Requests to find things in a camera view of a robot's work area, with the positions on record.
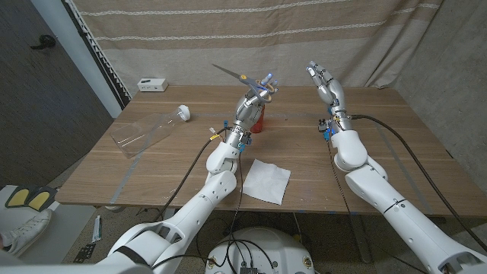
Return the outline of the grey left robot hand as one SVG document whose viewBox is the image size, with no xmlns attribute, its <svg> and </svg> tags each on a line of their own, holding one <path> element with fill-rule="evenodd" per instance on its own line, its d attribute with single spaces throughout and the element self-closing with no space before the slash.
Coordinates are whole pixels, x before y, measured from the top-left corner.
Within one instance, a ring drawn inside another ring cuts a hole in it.
<svg viewBox="0 0 487 274">
<path fill-rule="evenodd" d="M 238 101 L 235 118 L 233 121 L 233 133 L 236 133 L 239 142 L 250 131 L 250 128 L 259 120 L 265 104 L 272 102 L 272 95 L 278 90 L 277 81 L 271 81 L 273 74 L 269 73 L 264 79 L 256 80 L 246 75 L 234 73 L 233 76 L 249 87 L 249 91 Z"/>
</svg>

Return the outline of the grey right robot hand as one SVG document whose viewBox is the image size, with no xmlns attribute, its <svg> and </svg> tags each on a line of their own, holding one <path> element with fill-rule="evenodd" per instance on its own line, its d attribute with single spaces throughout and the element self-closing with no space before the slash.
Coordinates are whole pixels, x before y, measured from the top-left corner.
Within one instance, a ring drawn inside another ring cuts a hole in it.
<svg viewBox="0 0 487 274">
<path fill-rule="evenodd" d="M 333 130 L 335 132 L 351 130 L 352 124 L 346 114 L 345 93 L 339 81 L 323 66 L 313 61 L 309 62 L 307 72 L 332 117 Z"/>
</svg>

